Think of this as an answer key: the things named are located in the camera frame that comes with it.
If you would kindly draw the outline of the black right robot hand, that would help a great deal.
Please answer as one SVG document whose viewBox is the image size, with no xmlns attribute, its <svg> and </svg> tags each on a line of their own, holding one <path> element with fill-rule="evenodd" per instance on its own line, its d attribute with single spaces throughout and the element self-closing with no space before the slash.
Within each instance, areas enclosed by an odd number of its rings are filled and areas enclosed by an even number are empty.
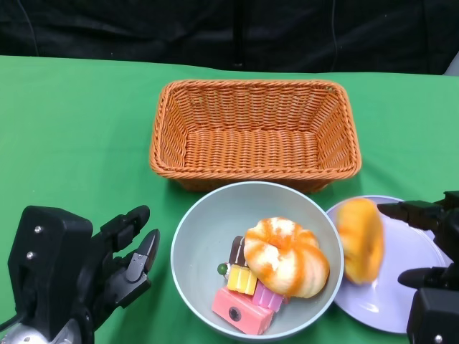
<svg viewBox="0 0 459 344">
<path fill-rule="evenodd" d="M 398 282 L 413 289 L 458 290 L 458 192 L 446 191 L 436 202 L 399 201 L 379 204 L 378 210 L 422 231 L 431 231 L 434 243 L 452 260 L 449 267 L 417 268 L 404 271 Z"/>
</svg>

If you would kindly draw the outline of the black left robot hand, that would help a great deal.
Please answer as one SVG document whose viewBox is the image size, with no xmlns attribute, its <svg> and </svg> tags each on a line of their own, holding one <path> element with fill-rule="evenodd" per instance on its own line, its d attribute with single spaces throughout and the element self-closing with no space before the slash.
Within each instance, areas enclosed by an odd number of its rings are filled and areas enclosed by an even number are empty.
<svg viewBox="0 0 459 344">
<path fill-rule="evenodd" d="M 132 243 L 149 218 L 150 209 L 146 205 L 138 206 L 101 226 L 90 241 L 77 290 L 78 300 L 95 329 L 117 307 L 129 306 L 151 286 L 148 273 L 158 251 L 158 229 L 151 230 L 139 247 L 126 256 L 114 255 Z"/>
</svg>

